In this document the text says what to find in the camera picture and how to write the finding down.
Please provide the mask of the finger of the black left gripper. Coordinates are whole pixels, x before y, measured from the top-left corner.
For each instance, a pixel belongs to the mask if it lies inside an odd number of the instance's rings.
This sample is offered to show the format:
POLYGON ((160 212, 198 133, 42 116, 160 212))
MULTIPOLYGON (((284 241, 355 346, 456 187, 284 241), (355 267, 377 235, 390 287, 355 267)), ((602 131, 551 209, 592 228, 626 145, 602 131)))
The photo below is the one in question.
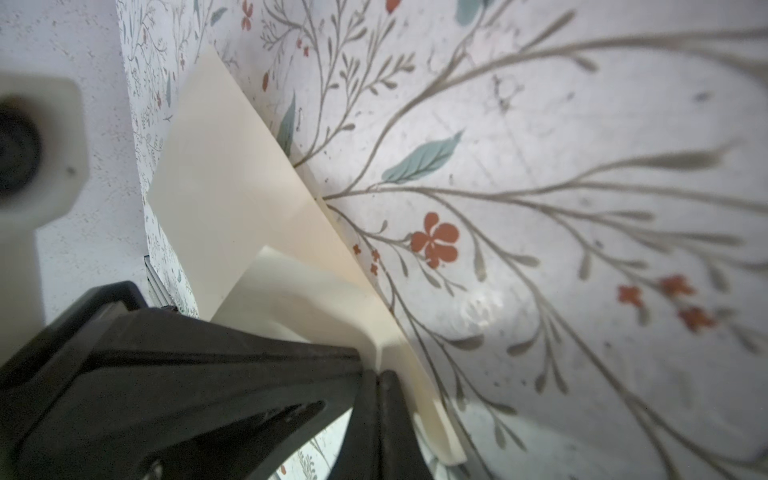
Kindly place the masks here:
POLYGON ((87 291, 1 368, 9 479, 266 479, 349 409, 351 348, 268 339, 87 291))

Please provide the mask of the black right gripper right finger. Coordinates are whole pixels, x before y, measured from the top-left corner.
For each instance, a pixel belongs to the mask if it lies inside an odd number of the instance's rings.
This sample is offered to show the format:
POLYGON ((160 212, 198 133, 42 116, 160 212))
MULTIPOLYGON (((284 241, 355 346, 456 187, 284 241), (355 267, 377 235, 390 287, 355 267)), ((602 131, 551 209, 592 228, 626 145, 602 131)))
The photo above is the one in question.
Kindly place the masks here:
POLYGON ((379 478, 430 480, 433 478, 419 448, 413 421, 397 374, 378 376, 379 478))

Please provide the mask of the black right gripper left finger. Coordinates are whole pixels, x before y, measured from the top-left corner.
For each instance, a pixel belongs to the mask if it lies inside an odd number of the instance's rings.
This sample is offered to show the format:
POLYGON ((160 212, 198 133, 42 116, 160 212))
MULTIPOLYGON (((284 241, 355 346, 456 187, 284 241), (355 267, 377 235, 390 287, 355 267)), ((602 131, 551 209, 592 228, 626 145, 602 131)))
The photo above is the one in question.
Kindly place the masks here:
POLYGON ((363 373, 341 449, 327 479, 378 479, 379 447, 378 377, 368 370, 363 373))

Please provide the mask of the cream square paper sheet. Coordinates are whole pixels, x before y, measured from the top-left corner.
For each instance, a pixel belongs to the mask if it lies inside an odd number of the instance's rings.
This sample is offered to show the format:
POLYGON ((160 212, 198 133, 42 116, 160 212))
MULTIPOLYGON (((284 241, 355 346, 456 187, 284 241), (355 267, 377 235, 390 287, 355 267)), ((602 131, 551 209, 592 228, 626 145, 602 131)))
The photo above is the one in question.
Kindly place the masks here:
POLYGON ((355 349, 365 367, 398 374, 433 455, 466 461, 394 315, 214 49, 184 81, 147 201, 201 319, 355 349))

